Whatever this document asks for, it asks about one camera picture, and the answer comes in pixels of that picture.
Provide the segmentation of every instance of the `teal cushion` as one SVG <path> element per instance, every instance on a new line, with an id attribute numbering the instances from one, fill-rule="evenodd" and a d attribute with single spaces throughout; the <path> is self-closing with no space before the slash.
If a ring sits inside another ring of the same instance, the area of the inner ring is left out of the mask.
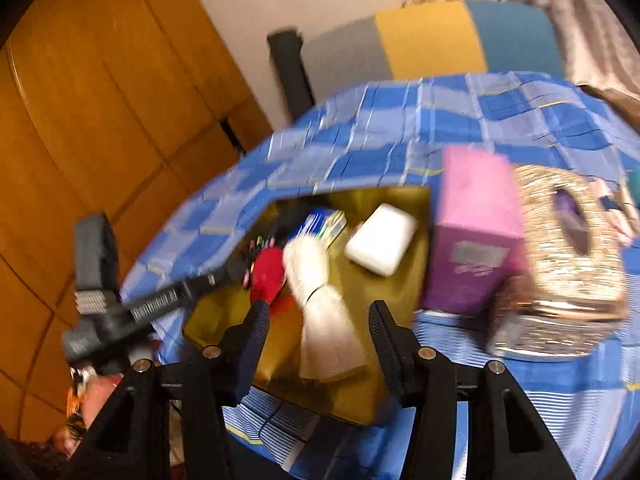
<path id="1" fill-rule="evenodd" d="M 467 0 L 489 72 L 527 70 L 564 79 L 551 21 L 541 9 L 514 2 Z"/>

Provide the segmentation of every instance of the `white tassel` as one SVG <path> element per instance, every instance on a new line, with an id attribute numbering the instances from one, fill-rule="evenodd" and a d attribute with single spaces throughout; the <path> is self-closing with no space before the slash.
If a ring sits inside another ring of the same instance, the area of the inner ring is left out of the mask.
<path id="1" fill-rule="evenodd" d="M 328 284 L 324 244 L 315 236 L 297 236 L 285 246 L 282 259 L 304 319 L 300 377 L 329 382 L 357 372 L 366 362 L 364 348 L 340 293 Z"/>

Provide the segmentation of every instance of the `wooden wardrobe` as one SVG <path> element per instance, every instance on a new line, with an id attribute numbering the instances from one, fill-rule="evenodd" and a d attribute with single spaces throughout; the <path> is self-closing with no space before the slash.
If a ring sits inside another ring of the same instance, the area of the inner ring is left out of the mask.
<path id="1" fill-rule="evenodd" d="M 198 0 L 35 0 L 0 50 L 0 425 L 64 420 L 73 227 L 109 215 L 122 275 L 192 192 L 271 133 Z"/>

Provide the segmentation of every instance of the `purple box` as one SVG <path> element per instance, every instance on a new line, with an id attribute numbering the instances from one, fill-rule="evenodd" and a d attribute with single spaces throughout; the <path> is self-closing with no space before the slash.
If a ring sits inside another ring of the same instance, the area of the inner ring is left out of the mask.
<path id="1" fill-rule="evenodd" d="M 468 146 L 442 155 L 440 202 L 423 308 L 472 316 L 522 266 L 520 200 L 509 160 Z"/>

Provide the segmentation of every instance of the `blue plaid cloth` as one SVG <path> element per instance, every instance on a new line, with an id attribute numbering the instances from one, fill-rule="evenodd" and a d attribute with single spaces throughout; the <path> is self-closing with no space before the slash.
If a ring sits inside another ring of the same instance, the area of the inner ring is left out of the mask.
<path id="1" fill-rule="evenodd" d="M 367 186 L 430 186 L 437 203 L 442 148 L 473 144 L 512 162 L 565 168 L 616 187 L 640 165 L 640 138 L 603 102 L 541 73 L 384 82 L 342 92 L 273 134 L 194 194 L 140 256 L 124 283 L 133 299 L 219 266 L 277 199 Z M 558 441 L 578 480 L 602 478 L 640 421 L 640 245 L 623 251 L 631 316 L 590 356 L 564 363 L 505 360 Z M 156 323 L 159 359 L 193 351 L 184 312 Z M 415 314 L 421 344 L 453 361 L 489 359 L 456 316 Z M 228 430 L 299 478 L 399 477 L 414 410 L 357 427 L 252 388 L 224 408 Z M 454 478 L 465 476 L 467 410 L 458 407 Z"/>

